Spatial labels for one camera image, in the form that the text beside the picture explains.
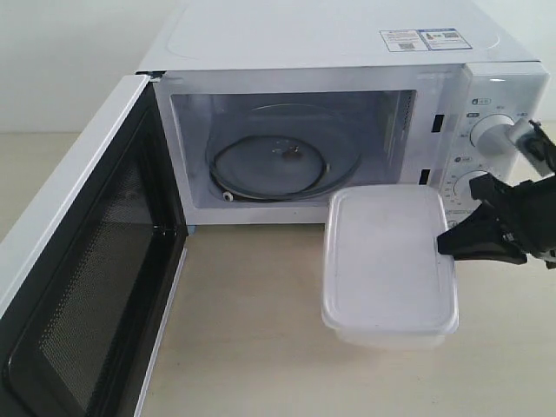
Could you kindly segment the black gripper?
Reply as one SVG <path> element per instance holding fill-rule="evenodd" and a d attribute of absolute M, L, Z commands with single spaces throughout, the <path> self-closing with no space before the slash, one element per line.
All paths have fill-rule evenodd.
<path fill-rule="evenodd" d="M 511 186 L 492 174 L 469 181 L 479 207 L 437 237 L 437 249 L 456 261 L 527 263 L 531 255 L 555 268 L 555 176 Z M 497 209 L 497 217 L 491 209 Z"/>

